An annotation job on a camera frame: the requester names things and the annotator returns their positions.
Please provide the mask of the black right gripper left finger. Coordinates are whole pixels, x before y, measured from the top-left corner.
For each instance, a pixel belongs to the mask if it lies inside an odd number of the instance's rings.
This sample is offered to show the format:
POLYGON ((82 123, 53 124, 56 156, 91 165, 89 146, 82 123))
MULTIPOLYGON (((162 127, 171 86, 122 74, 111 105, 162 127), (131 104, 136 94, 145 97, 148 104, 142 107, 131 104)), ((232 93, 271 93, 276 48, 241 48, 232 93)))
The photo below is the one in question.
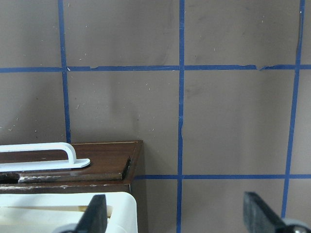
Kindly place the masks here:
POLYGON ((75 225, 62 226, 54 230, 55 233, 104 233, 107 229, 106 196, 92 197, 82 217, 75 225))

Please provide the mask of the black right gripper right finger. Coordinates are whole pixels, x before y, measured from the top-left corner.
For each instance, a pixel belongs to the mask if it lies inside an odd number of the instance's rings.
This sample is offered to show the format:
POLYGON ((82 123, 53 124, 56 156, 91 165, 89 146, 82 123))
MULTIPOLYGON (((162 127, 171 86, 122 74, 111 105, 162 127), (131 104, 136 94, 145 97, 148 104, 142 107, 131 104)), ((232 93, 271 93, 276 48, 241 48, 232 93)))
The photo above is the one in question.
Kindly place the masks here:
POLYGON ((279 217, 255 192, 243 196, 243 222, 249 233, 309 233, 311 228, 296 219, 279 217))

